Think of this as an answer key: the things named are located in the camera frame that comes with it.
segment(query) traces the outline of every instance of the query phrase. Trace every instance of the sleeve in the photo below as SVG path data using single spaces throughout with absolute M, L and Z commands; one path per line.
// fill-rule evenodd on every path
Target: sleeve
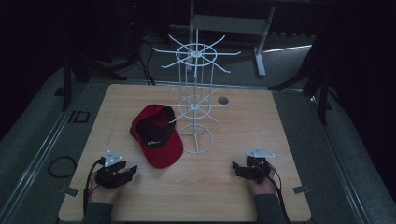
M 257 223 L 287 224 L 279 199 L 275 194 L 259 194 L 254 196 L 256 204 Z
M 113 205 L 108 203 L 88 203 L 82 219 L 83 224 L 110 224 Z

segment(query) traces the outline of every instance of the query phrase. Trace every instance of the white wire rack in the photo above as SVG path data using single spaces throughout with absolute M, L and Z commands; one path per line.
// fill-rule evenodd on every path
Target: white wire rack
M 217 90 L 212 88 L 215 66 L 225 73 L 230 73 L 230 71 L 227 71 L 220 65 L 218 65 L 215 60 L 218 58 L 219 55 L 230 56 L 237 55 L 240 52 L 216 52 L 213 47 L 221 42 L 224 36 L 211 45 L 201 44 L 198 42 L 198 30 L 196 30 L 195 43 L 190 43 L 187 45 L 184 45 L 179 41 L 175 40 L 171 35 L 169 35 L 169 37 L 180 45 L 180 47 L 176 51 L 160 50 L 155 48 L 153 49 L 160 53 L 175 54 L 177 59 L 177 61 L 174 63 L 162 66 L 163 68 L 169 68 L 171 66 L 178 65 L 179 85 L 178 90 L 174 88 L 174 91 L 179 96 L 179 104 L 169 106 L 177 107 L 180 111 L 180 116 L 178 116 L 177 118 L 175 118 L 175 120 L 172 120 L 171 122 L 175 122 L 177 119 L 180 119 L 182 117 L 192 120 L 192 124 L 189 124 L 182 128 L 179 131 L 179 134 L 182 136 L 184 135 L 194 138 L 195 150 L 184 148 L 185 151 L 192 154 L 201 154 L 208 151 L 212 147 L 213 134 L 204 125 L 198 124 L 198 119 L 209 117 L 215 122 L 219 123 L 218 120 L 214 119 L 212 116 L 209 115 L 210 111 L 212 107 L 228 105 L 228 100 L 226 98 L 225 101 L 219 100 L 220 105 L 211 104 L 211 96 Z M 207 66 L 210 67 L 210 80 L 209 85 L 204 86 L 204 68 Z M 208 134 L 209 141 L 205 142 L 205 144 L 202 146 L 202 142 L 200 143 L 199 137 L 204 133 Z

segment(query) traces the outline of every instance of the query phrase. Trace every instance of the red baseball cap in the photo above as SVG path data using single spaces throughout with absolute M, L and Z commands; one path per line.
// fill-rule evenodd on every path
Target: red baseball cap
M 155 168 L 175 163 L 183 153 L 183 144 L 175 130 L 175 112 L 172 107 L 148 105 L 132 121 L 131 136 L 142 148 L 148 162 Z

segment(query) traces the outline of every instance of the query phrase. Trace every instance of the wooden tabletop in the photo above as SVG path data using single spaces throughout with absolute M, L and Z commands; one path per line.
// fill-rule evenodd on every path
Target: wooden tabletop
M 307 221 L 310 210 L 300 187 L 293 157 L 272 93 L 267 90 L 219 88 L 211 104 L 224 96 L 229 105 L 212 106 L 210 116 L 198 124 L 213 134 L 213 145 L 205 153 L 183 152 L 165 169 L 153 168 L 140 146 L 129 134 L 137 114 L 151 104 L 178 105 L 178 87 L 111 85 L 100 107 L 91 134 L 78 163 L 70 187 L 81 191 L 77 198 L 65 197 L 59 212 L 63 221 L 82 220 L 82 191 L 93 163 L 107 150 L 120 153 L 127 167 L 137 165 L 132 182 L 122 191 L 113 210 L 118 221 L 255 221 L 253 198 L 245 181 L 235 176 L 232 161 L 246 166 L 246 152 L 262 147 L 276 154 L 268 159 L 282 180 L 282 194 L 290 220 Z M 176 116 L 180 115 L 174 107 Z M 192 120 L 177 120 L 179 131 Z M 208 139 L 199 137 L 202 145 Z M 195 149 L 195 141 L 182 137 L 185 148 Z

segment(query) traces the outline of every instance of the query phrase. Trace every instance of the gray floor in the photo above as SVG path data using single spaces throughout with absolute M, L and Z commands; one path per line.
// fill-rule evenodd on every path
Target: gray floor
M 163 43 L 155 35 L 146 40 L 159 49 L 177 47 Z M 312 41 L 313 38 L 272 35 L 264 50 L 302 46 Z M 241 54 L 217 60 L 231 73 L 215 70 L 215 84 L 250 88 L 278 84 L 296 74 L 309 51 L 309 48 L 301 48 L 264 52 L 267 77 L 260 78 L 253 61 L 252 44 L 244 43 L 244 47 L 219 45 L 218 52 L 241 51 Z M 143 45 L 141 51 L 146 62 L 150 46 Z M 161 68 L 173 61 L 172 57 L 153 53 L 149 68 L 157 84 L 178 81 L 175 67 Z M 97 74 L 89 83 L 74 82 L 74 101 L 64 112 L 60 111 L 62 97 L 54 96 L 56 89 L 62 86 L 62 70 L 49 78 L 0 143 L 2 223 L 57 221 L 64 198 L 58 189 L 68 186 L 71 178 L 59 179 L 49 175 L 50 163 L 61 156 L 78 161 L 109 84 L 147 85 L 138 64 L 118 73 L 128 80 L 114 81 Z M 332 110 L 327 111 L 328 125 L 323 126 L 318 120 L 315 102 L 298 91 L 305 82 L 303 80 L 284 91 L 274 91 L 274 97 L 300 178 L 303 185 L 312 189 L 306 194 L 312 212 L 312 219 L 307 223 L 394 223 L 395 203 L 346 113 L 329 98 Z M 87 123 L 68 122 L 73 111 L 90 112 L 90 119 Z M 72 174 L 73 165 L 62 160 L 56 162 L 52 170 L 59 175 Z

